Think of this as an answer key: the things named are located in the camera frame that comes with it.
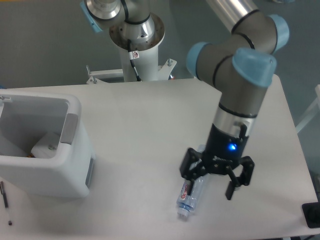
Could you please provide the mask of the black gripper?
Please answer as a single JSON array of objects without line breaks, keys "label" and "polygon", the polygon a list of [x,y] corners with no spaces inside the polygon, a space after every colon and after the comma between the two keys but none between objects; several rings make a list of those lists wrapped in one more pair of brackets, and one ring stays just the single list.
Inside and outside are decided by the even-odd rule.
[{"label": "black gripper", "polygon": [[[225,192],[229,201],[236,189],[242,185],[248,186],[255,168],[250,156],[242,157],[248,139],[248,136],[230,136],[212,125],[202,154],[190,147],[180,164],[180,175],[188,185],[187,195],[191,195],[195,181],[207,173],[229,175],[230,182]],[[233,169],[239,165],[242,165],[242,172],[236,176]]]}]

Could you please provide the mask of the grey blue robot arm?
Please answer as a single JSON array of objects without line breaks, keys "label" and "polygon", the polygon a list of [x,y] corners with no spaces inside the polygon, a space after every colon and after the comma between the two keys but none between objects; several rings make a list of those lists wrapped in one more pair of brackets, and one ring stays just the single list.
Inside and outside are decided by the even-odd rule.
[{"label": "grey blue robot arm", "polygon": [[[127,82],[158,80],[156,63],[139,63],[135,54],[156,46],[163,30],[146,0],[84,0],[81,8],[96,32],[109,30],[124,50],[122,72]],[[243,151],[253,129],[277,62],[274,52],[285,46],[290,31],[278,15],[264,15],[251,0],[211,0],[210,7],[231,33],[225,42],[195,44],[186,67],[197,79],[221,92],[203,152],[189,148],[181,176],[196,186],[207,174],[228,175],[226,198],[250,184],[255,164]]]}]

